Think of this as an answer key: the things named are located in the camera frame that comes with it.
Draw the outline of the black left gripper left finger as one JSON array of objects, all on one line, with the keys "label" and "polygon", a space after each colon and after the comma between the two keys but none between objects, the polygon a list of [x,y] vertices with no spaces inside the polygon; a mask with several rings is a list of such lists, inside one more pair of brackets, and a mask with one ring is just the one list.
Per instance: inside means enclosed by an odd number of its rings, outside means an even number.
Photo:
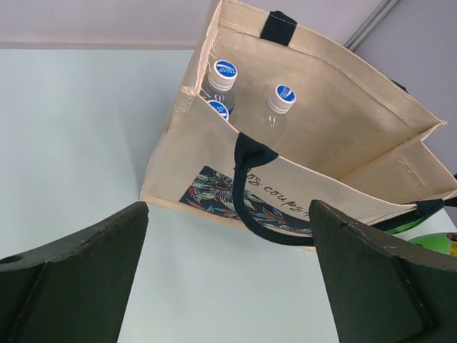
[{"label": "black left gripper left finger", "polygon": [[135,202],[1,259],[2,342],[117,342],[149,222]]}]

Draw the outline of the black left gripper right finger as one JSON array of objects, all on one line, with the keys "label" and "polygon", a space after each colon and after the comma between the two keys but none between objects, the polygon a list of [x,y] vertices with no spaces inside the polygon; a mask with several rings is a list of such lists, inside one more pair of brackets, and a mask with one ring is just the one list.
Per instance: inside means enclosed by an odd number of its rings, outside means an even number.
[{"label": "black left gripper right finger", "polygon": [[320,200],[313,239],[340,342],[455,342],[456,258]]}]

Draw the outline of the beige canvas tote bag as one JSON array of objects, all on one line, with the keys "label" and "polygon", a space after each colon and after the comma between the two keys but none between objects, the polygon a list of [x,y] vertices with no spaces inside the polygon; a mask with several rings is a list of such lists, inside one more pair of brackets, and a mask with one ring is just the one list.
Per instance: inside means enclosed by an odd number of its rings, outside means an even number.
[{"label": "beige canvas tote bag", "polygon": [[[200,96],[219,59],[238,69],[228,121]],[[261,117],[278,84],[297,100],[271,148]],[[214,1],[140,197],[240,228],[256,222],[302,246],[312,243],[314,199],[386,231],[456,205],[456,178],[424,143],[441,125],[400,85],[282,12]]]}]

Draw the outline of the clear plastic bottle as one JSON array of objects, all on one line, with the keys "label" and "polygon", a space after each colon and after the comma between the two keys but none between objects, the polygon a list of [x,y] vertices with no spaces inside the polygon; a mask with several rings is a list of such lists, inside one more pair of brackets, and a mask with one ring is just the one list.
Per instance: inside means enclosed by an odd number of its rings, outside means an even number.
[{"label": "clear plastic bottle", "polygon": [[273,147],[283,135],[287,113],[296,103],[296,92],[286,84],[276,85],[266,97],[267,109],[261,117],[261,142]]}]

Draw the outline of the blue label water bottle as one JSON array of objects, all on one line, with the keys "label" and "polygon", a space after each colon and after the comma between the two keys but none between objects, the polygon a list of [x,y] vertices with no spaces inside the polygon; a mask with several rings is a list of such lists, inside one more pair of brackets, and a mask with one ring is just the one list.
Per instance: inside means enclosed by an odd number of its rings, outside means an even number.
[{"label": "blue label water bottle", "polygon": [[235,64],[226,59],[216,60],[204,77],[200,96],[207,101],[221,102],[231,114],[235,106],[233,87],[237,76],[238,69]]}]

